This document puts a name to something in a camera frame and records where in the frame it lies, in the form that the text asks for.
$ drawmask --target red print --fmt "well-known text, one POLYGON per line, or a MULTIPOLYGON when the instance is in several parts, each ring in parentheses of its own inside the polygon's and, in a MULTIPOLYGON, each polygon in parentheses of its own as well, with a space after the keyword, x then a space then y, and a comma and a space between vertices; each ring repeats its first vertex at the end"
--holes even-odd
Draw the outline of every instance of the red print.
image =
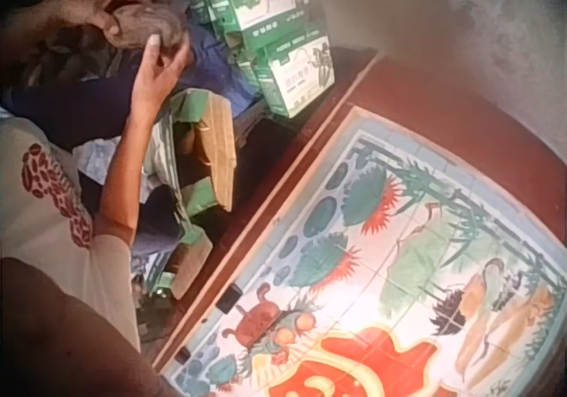
POLYGON ((69 219, 73 242, 80 248, 89 248, 92 236, 90 222, 59 163, 37 143, 29 146, 22 161, 21 181, 24 189, 39 199, 50 196, 61 215, 69 219))

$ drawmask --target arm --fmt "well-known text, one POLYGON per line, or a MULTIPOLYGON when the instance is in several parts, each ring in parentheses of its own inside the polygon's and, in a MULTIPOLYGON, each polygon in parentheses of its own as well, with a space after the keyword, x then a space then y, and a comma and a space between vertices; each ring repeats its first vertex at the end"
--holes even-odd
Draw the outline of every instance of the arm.
POLYGON ((95 235, 114 235, 129 246, 136 234, 142 164, 151 128, 158 110, 185 68, 189 54, 187 35, 171 61, 159 55, 159 43, 159 36, 152 35, 146 44, 132 90, 130 115, 108 169, 95 219, 95 235))
POLYGON ((114 1, 116 0, 49 0, 16 11, 0 27, 0 66, 21 59, 34 45, 62 27, 93 25, 106 35, 118 34, 118 23, 107 11, 114 1))

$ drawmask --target tile mural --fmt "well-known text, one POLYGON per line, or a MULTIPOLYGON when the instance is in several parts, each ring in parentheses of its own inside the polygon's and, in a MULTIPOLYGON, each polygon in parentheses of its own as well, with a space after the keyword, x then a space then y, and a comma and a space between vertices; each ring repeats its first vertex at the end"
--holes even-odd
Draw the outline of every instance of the tile mural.
POLYGON ((521 395, 565 322, 565 247, 375 115, 355 109, 330 145, 171 383, 191 397, 521 395))

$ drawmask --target hand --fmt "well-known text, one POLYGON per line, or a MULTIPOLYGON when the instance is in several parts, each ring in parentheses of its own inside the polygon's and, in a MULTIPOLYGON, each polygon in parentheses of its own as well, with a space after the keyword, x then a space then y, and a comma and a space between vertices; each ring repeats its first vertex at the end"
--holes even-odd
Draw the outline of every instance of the hand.
POLYGON ((187 65, 189 35, 183 36, 173 58, 160 55, 160 46, 159 35, 150 36, 132 89, 130 116, 150 125, 187 65))
MULTIPOLYGON (((117 35, 118 22, 106 9, 116 0, 58 0, 59 16, 68 25, 94 25, 105 34, 117 35)), ((150 0, 123 0, 126 2, 149 3, 150 0)))

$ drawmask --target white t-shirt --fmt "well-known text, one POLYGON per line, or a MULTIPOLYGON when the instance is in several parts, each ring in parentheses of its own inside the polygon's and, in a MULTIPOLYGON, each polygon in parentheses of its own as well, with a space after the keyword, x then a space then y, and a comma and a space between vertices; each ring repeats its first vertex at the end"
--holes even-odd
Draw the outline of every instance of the white t-shirt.
POLYGON ((92 237, 69 160, 32 122, 0 120, 1 254, 41 270, 139 350, 130 250, 117 237, 92 237))

